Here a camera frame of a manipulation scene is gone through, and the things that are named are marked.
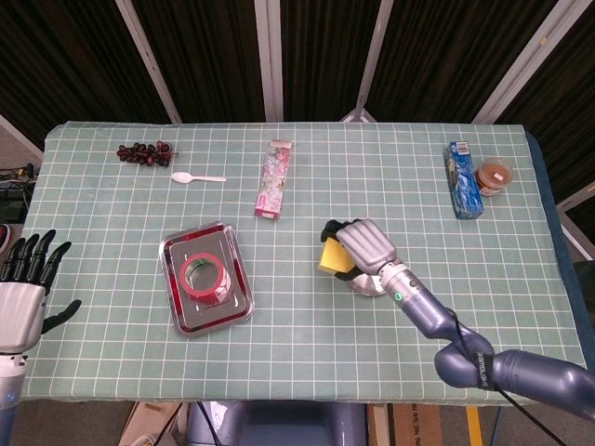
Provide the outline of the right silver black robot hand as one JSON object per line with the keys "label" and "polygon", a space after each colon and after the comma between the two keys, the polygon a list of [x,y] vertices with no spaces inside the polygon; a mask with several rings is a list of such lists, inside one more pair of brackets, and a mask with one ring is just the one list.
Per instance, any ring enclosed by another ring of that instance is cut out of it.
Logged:
{"label": "right silver black robot hand", "polygon": [[344,248],[354,266],[334,276],[349,282],[363,274],[377,275],[388,264],[398,265],[396,247],[380,227],[369,218],[339,222],[328,220],[321,232],[321,242],[334,240]]}

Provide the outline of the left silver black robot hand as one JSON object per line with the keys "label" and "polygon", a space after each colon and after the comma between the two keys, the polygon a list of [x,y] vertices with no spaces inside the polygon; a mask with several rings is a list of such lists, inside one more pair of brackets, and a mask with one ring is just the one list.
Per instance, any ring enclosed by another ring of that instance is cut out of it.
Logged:
{"label": "left silver black robot hand", "polygon": [[56,235],[49,230],[16,240],[1,263],[1,353],[13,356],[33,348],[42,335],[71,319],[82,302],[74,299],[66,309],[46,315],[46,301],[60,262],[72,244],[64,242],[53,252]]}

